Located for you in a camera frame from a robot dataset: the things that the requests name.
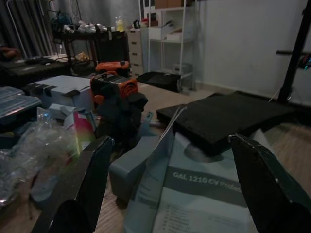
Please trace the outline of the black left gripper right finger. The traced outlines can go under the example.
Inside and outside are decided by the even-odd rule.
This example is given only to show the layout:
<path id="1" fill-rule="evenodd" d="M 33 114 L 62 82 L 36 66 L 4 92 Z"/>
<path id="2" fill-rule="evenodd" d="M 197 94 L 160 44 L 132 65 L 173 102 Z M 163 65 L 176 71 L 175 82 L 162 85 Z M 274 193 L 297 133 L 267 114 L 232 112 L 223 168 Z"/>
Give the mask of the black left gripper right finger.
<path id="1" fill-rule="evenodd" d="M 257 231 L 309 233 L 311 199 L 275 155 L 241 134 L 233 134 L 228 140 L 242 194 Z"/>

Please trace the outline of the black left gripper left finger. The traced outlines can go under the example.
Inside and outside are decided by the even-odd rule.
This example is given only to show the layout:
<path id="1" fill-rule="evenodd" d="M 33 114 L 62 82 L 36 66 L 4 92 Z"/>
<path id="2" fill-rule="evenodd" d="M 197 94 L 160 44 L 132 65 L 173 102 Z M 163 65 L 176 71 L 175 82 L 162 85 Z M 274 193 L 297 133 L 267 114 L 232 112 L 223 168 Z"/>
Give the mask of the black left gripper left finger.
<path id="1" fill-rule="evenodd" d="M 57 183 L 51 196 L 55 212 L 49 223 L 50 233 L 95 231 L 113 147 L 114 139 L 109 136 L 95 140 Z"/>

